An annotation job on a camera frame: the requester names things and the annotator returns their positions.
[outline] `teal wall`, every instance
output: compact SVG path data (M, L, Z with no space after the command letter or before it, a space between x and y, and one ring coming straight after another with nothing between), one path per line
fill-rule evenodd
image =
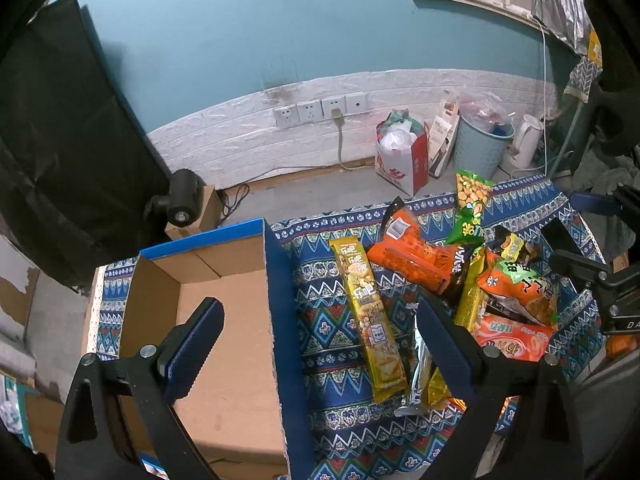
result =
M542 79L540 33L441 0L79 0L146 132L281 84L395 68ZM572 54L554 41L549 80Z

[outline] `black curtain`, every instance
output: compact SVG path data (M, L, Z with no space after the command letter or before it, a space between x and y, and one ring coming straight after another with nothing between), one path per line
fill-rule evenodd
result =
M169 179L92 47L77 0L42 8L0 64L0 212L66 286L167 240L145 203Z

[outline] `wall socket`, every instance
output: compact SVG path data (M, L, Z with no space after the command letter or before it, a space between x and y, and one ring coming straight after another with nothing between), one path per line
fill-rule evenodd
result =
M279 128L290 128L300 124L300 116L298 115L298 107L296 105L283 106L273 111L276 118L276 125Z
M320 99L298 103L298 115L301 123L313 123L322 120Z
M367 101L367 94L364 92L358 92L357 94L347 94L344 96L344 100L347 103L347 114L361 114L369 110L369 103Z
M331 110L334 108L340 108L343 115L347 114L347 105L344 100L344 95L340 97L325 97L322 99L322 114L325 119L331 119Z

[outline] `light blue trash can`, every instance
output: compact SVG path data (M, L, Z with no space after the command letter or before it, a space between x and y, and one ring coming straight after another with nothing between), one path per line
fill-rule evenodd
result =
M482 178L494 176L502 154L513 139L513 126L503 126L505 135L494 135L479 130L460 116L458 138L453 152L455 170L467 170Z

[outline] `wall shelf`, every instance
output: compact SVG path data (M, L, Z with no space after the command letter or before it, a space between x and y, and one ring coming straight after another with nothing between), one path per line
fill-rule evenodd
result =
M495 14L501 14L507 18L511 18L512 20L516 20L517 22L524 23L525 25L529 25L529 27L535 28L538 32L540 32L540 26L536 20L530 20L529 18L525 18L516 12L511 12L503 7L497 7L492 4L488 4L485 2L481 2L479 0L449 0L450 2L458 2L460 4L470 5L472 7L478 7L479 9L485 9L490 12L494 12ZM542 26L545 34L549 34L548 28L544 25Z

